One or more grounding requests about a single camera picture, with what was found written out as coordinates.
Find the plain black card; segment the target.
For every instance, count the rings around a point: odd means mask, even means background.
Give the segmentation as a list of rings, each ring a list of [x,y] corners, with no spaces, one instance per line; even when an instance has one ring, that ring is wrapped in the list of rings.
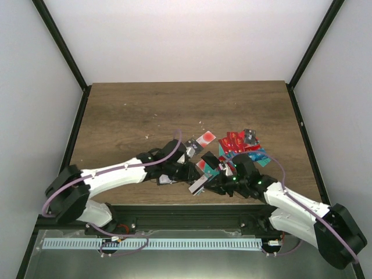
[[[202,155],[202,160],[213,170],[218,168],[220,161],[219,159],[210,151],[206,152],[204,155]]]

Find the black leather card holder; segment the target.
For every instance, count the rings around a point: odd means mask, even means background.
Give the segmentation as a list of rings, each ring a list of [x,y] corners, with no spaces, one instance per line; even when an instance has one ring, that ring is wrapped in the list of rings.
[[[168,185],[175,183],[173,179],[170,179],[169,176],[162,174],[159,178],[156,179],[157,185]]]

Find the red card with gold text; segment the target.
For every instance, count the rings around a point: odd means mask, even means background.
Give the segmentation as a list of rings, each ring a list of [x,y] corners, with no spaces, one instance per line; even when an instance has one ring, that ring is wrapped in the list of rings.
[[[245,151],[243,132],[228,131],[225,137],[219,139],[219,144],[225,154],[229,152],[242,153]]]

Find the white card red circle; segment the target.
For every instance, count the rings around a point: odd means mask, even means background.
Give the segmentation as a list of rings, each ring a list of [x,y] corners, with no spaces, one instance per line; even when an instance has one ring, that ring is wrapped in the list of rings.
[[[206,163],[205,163],[204,160],[200,160],[196,165],[199,167],[199,169],[200,169],[201,171],[205,171]]]

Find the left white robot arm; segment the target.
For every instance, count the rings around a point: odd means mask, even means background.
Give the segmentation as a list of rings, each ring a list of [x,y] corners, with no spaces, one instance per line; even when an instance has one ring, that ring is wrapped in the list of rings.
[[[191,185],[201,175],[190,159],[202,150],[203,146],[193,139],[184,144],[173,139],[162,149],[151,149],[113,166],[84,170],[67,166],[46,189],[42,215],[53,217],[58,224],[82,221],[107,235],[114,234],[119,227],[114,209],[108,203],[95,202],[94,196],[149,180],[156,180],[157,185],[179,182]]]

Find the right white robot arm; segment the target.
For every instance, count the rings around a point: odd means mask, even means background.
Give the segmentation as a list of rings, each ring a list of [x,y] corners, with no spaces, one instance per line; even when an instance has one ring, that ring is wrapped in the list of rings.
[[[323,259],[337,269],[358,262],[357,255],[367,245],[367,239],[346,207],[316,202],[290,190],[283,182],[261,174],[247,155],[219,159],[207,153],[202,159],[218,171],[203,184],[205,189],[219,195],[238,193],[275,208],[258,219],[261,232],[290,233],[317,248]]]

